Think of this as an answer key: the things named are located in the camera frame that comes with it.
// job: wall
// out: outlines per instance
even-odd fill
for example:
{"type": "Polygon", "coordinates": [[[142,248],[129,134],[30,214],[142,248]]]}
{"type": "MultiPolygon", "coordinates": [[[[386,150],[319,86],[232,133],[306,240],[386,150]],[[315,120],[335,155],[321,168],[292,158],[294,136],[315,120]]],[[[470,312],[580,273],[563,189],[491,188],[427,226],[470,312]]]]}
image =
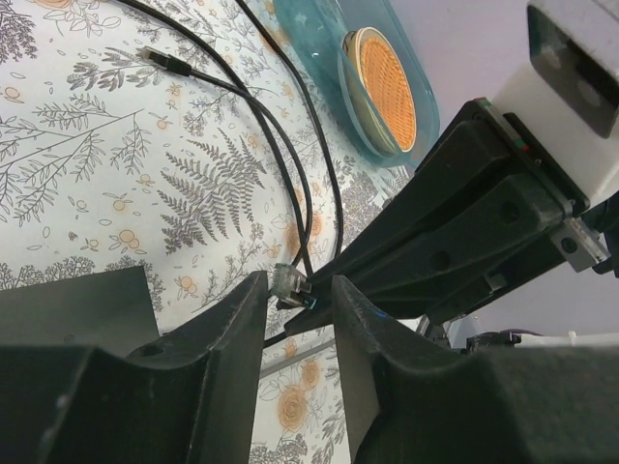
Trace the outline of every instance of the wall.
{"type": "MultiPolygon", "coordinates": [[[[445,128],[462,104],[491,98],[528,59],[526,0],[392,0],[436,94],[445,128]]],[[[462,321],[471,332],[619,332],[619,281],[563,265],[462,321]]]]}

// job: wire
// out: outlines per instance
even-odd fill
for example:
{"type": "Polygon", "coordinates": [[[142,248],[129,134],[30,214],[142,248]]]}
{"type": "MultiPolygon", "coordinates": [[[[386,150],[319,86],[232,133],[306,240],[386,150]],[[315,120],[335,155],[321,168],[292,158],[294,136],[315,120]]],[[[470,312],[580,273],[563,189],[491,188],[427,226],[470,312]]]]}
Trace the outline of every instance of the wire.
{"type": "Polygon", "coordinates": [[[277,335],[274,335],[271,338],[267,338],[266,340],[264,340],[264,345],[262,346],[263,348],[269,348],[270,346],[276,345],[284,340],[286,340],[286,333],[280,332],[277,335]]]}
{"type": "MultiPolygon", "coordinates": [[[[210,45],[204,42],[192,30],[188,29],[187,27],[180,24],[179,22],[172,19],[171,17],[161,13],[160,11],[155,10],[154,8],[148,5],[144,5],[143,3],[138,2],[136,0],[116,0],[116,1],[123,5],[127,5],[128,7],[134,8],[140,12],[143,12],[146,15],[153,17],[154,19],[170,26],[171,28],[175,29],[177,32],[179,32],[183,36],[187,37],[189,40],[191,40],[196,45],[198,45],[202,50],[204,50],[207,54],[209,54],[215,60],[218,66],[220,66],[220,68],[225,72],[225,74],[228,77],[230,77],[232,82],[234,82],[236,86],[235,88],[238,88],[241,91],[245,92],[248,96],[251,96],[249,89],[247,88],[243,80],[237,75],[236,72],[234,72],[234,70],[232,70],[232,68],[230,67],[230,65],[227,64],[225,59],[221,55],[219,55],[215,49],[213,49],[210,45]]],[[[290,179],[290,175],[287,171],[285,160],[283,159],[283,156],[281,155],[280,147],[278,147],[278,144],[275,138],[273,137],[273,133],[271,132],[271,128],[269,128],[269,125],[264,119],[262,112],[255,105],[251,105],[251,112],[253,112],[253,115],[255,116],[256,121],[262,128],[262,131],[264,132],[267,138],[267,141],[269,142],[269,145],[271,146],[271,149],[273,150],[273,155],[276,159],[276,163],[278,164],[278,168],[280,169],[281,177],[283,179],[288,195],[290,196],[290,201],[292,203],[292,209],[294,211],[295,220],[297,222],[297,231],[299,233],[299,239],[300,239],[299,240],[300,242],[299,253],[303,257],[304,266],[306,268],[306,274],[310,276],[311,274],[313,274],[313,269],[311,267],[310,254],[308,251],[308,243],[310,242],[310,232],[311,232],[311,225],[313,221],[313,211],[312,211],[312,205],[311,205],[310,185],[308,183],[307,176],[305,174],[303,166],[300,166],[300,164],[297,165],[297,167],[299,168],[299,177],[301,179],[304,196],[306,197],[306,223],[304,226],[303,216],[301,213],[301,206],[299,205],[299,200],[297,199],[297,196],[295,194],[294,186],[292,185],[292,180],[290,179]]],[[[297,262],[294,263],[293,261],[293,263],[296,265],[298,264],[299,261],[297,260],[297,257],[295,257],[295,260],[297,262]]]]}
{"type": "Polygon", "coordinates": [[[336,170],[333,167],[333,160],[331,159],[331,153],[329,151],[329,145],[327,145],[327,138],[325,137],[325,132],[322,129],[320,124],[320,120],[318,119],[318,114],[316,113],[316,108],[311,101],[310,91],[306,86],[306,83],[303,81],[303,78],[299,74],[299,71],[292,64],[288,56],[281,49],[280,45],[276,42],[275,39],[271,36],[269,31],[262,25],[262,23],[258,20],[258,18],[253,14],[250,7],[244,0],[235,0],[239,8],[243,10],[243,13],[247,15],[250,21],[253,23],[255,28],[258,30],[260,35],[264,37],[267,43],[271,46],[271,48],[278,54],[286,67],[290,70],[295,80],[299,84],[299,88],[301,89],[301,93],[303,94],[303,98],[306,101],[306,106],[308,107],[309,116],[311,117],[311,121],[314,126],[314,130],[316,131],[316,135],[318,135],[318,142],[320,143],[320,148],[322,150],[322,154],[325,159],[325,163],[327,164],[327,172],[329,173],[329,181],[331,182],[331,188],[333,190],[333,199],[336,204],[336,223],[337,223],[337,234],[336,234],[336,246],[334,257],[338,257],[341,253],[341,247],[344,239],[344,213],[343,206],[341,204],[341,193],[339,191],[338,184],[338,175],[336,174],[336,170]]]}

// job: orange mesh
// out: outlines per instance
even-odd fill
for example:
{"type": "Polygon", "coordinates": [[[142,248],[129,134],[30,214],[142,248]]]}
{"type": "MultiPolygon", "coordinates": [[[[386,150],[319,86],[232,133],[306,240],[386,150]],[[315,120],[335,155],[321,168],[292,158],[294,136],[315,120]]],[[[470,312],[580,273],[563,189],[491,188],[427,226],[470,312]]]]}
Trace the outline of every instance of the orange mesh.
{"type": "Polygon", "coordinates": [[[371,37],[361,50],[361,73],[366,90],[400,149],[415,141],[415,106],[399,59],[382,40],[371,37]]]}

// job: blue container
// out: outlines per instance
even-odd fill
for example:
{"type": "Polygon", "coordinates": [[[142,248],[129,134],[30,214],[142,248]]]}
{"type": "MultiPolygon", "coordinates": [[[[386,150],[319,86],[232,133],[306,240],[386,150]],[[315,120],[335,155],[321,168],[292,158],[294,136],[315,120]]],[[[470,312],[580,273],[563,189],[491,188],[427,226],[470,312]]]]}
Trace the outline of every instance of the blue container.
{"type": "Polygon", "coordinates": [[[382,167],[416,167],[438,138],[438,110],[424,70],[389,0],[274,0],[274,6],[281,28],[357,151],[382,167]],[[405,153],[376,148],[353,110],[351,93],[368,101],[392,145],[398,146],[342,49],[350,31],[367,26],[379,30],[390,42],[413,95],[417,136],[413,148],[405,153]]]}

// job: floral pattern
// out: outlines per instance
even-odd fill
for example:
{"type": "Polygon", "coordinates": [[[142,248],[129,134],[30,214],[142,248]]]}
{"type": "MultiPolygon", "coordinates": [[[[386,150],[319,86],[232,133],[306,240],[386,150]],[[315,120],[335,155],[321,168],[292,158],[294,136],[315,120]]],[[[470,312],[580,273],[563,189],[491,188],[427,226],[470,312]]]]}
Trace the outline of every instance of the floral pattern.
{"type": "MultiPolygon", "coordinates": [[[[331,184],[297,86],[233,0],[141,0],[224,56],[278,117],[306,169],[309,252],[335,241],[331,184]]],[[[251,7],[287,51],[271,0],[251,7]]],[[[0,290],[142,267],[161,332],[220,301],[250,272],[272,275],[300,243],[269,144],[237,96],[142,60],[144,45],[221,70],[150,17],[100,0],[0,0],[0,290]]],[[[342,193],[349,244],[408,181],[359,158],[303,67],[342,193]]],[[[297,196],[299,174],[278,134],[297,196]]],[[[266,335],[296,311],[269,306],[266,335]]],[[[348,462],[333,329],[263,353],[252,463],[348,462]]]]}

